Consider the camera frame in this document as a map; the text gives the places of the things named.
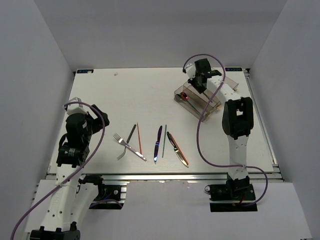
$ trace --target transparent container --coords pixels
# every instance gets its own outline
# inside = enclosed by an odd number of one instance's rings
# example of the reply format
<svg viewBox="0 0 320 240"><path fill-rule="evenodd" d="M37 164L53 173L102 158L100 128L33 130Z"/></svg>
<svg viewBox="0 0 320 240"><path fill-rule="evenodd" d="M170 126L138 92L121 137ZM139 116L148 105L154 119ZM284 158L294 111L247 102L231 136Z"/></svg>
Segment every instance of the transparent container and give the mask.
<svg viewBox="0 0 320 240"><path fill-rule="evenodd" d="M225 83L228 84L234 91L237 91L239 83L231 80L227 76L225 77ZM185 92L187 95L187 101L181 98L181 93ZM206 89L204 93L210 98L213 92ZM209 99L204 94L199 94L198 91L188 82L185 82L181 87L174 91L173 99L179 103L183 108L188 110L197 119L200 119L200 115L205 109L205 106ZM221 102L215 96L212 102L209 104L202 118L202 122L207 119L207 117L212 114L218 107L220 107Z"/></svg>

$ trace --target knife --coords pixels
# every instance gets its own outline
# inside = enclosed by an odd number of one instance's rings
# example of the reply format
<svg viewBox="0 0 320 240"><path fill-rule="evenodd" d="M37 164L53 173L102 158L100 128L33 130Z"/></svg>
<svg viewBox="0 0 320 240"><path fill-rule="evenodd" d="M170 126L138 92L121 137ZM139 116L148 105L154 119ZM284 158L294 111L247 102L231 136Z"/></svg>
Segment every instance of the knife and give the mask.
<svg viewBox="0 0 320 240"><path fill-rule="evenodd" d="M154 164L157 163L158 160L158 150L159 150L159 144L160 144L160 138L161 138L161 133L162 133L162 125L159 127L158 130L158 138L155 142L155 146L154 146L154 155L153 155L153 160L154 160Z"/></svg>
<svg viewBox="0 0 320 240"><path fill-rule="evenodd" d="M168 136L170 143L173 145L173 150L175 151L175 154L178 156L178 158L183 163L183 165L185 165L187 168L189 168L189 163L188 163L186 157L184 156L184 154L181 152L174 137L168 131L166 132L166 135Z"/></svg>

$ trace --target chopstick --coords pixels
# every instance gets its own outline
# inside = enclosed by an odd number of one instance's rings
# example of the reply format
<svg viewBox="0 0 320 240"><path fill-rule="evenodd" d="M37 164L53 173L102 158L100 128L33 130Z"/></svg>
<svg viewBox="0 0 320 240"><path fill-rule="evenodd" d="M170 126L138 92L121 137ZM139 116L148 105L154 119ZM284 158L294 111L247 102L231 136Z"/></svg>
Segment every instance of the chopstick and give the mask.
<svg viewBox="0 0 320 240"><path fill-rule="evenodd" d="M167 124L165 125L165 129L164 129L162 158L164 158L164 154L165 154L166 134L167 134Z"/></svg>
<svg viewBox="0 0 320 240"><path fill-rule="evenodd" d="M140 148L140 153L142 154L142 148L141 148L141 140L140 140L140 131L139 131L139 124L136 123L137 129L138 129L138 139L139 139L139 148Z"/></svg>

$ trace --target white wall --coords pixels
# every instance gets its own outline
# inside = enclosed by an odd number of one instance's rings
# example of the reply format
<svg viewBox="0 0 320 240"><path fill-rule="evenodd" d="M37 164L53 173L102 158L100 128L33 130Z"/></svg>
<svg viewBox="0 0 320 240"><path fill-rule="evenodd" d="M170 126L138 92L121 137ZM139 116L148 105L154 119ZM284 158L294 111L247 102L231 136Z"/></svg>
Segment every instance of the white wall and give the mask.
<svg viewBox="0 0 320 240"><path fill-rule="evenodd" d="M0 30L0 238L8 240L46 175L73 75L33 0L0 1Z"/></svg>
<svg viewBox="0 0 320 240"><path fill-rule="evenodd" d="M287 0L35 0L71 69L251 67Z"/></svg>
<svg viewBox="0 0 320 240"><path fill-rule="evenodd" d="M288 0L251 69L282 174L320 240L320 2Z"/></svg>

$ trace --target silver fork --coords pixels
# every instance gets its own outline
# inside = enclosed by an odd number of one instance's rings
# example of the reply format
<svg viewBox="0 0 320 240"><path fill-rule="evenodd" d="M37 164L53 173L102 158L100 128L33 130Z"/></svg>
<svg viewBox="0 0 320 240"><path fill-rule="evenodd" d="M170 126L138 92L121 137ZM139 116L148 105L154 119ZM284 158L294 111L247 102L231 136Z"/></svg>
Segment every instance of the silver fork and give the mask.
<svg viewBox="0 0 320 240"><path fill-rule="evenodd" d="M135 131L136 127L137 127L137 124L133 125L133 128L132 128L132 130L131 130L131 132L130 132L130 134L129 134L129 137L128 137L128 139L126 140L126 143L127 143L127 144L129 144L130 139L131 139L132 135L134 134L134 131ZM127 148L126 148L126 146L124 146L123 153L121 153L116 159L117 159L117 160L120 160L120 159L126 154L126 150L127 150Z"/></svg>
<svg viewBox="0 0 320 240"><path fill-rule="evenodd" d="M129 149L131 152L133 152L134 154L136 154L139 158L141 158L144 161L147 161L147 159L137 150L135 150L132 146L130 146L129 144L127 144L125 142L125 140L123 140L122 137L120 137L118 134L113 134L113 137L115 138L115 140L118 141L118 143L122 146L125 146L127 149Z"/></svg>

